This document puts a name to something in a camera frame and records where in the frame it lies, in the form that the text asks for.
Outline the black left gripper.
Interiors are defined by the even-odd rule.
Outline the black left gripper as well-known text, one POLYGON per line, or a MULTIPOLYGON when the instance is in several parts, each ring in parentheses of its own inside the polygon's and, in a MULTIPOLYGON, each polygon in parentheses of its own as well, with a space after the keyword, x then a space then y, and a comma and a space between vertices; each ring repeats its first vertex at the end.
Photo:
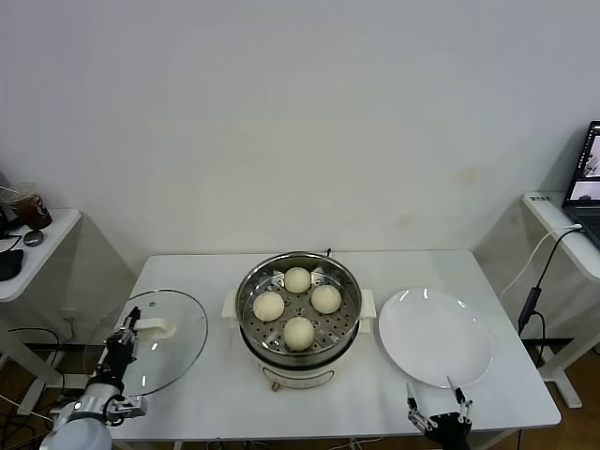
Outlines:
POLYGON ((124 319, 123 327, 106 339, 106 354, 100 363, 102 374, 124 375, 128 365, 135 360, 137 343, 135 324, 140 318, 140 308, 134 307, 124 319))

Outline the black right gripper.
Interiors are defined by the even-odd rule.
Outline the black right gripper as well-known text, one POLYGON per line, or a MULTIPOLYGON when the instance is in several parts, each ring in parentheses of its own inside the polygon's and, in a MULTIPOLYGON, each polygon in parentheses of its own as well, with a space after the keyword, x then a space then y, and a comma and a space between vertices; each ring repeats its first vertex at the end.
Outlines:
POLYGON ((459 411, 430 417, 421 414, 412 385, 406 382, 408 419, 418 430, 425 430, 424 436, 439 444, 442 450, 470 450, 468 436, 472 429, 473 402, 466 398, 462 388, 449 376, 446 380, 454 394, 459 411))

